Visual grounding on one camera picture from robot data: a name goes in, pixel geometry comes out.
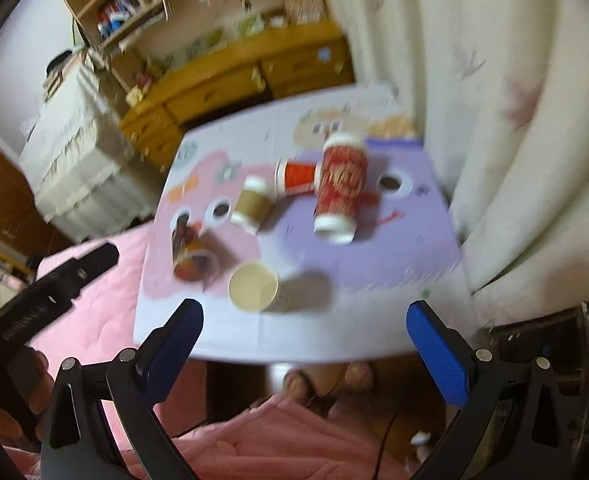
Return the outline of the person left hand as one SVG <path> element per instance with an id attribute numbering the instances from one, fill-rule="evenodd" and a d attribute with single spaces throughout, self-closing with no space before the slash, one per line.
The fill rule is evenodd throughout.
<path id="1" fill-rule="evenodd" d="M 23 347 L 0 373 L 0 440 L 26 448 L 43 439 L 54 380 L 43 352 Z"/>

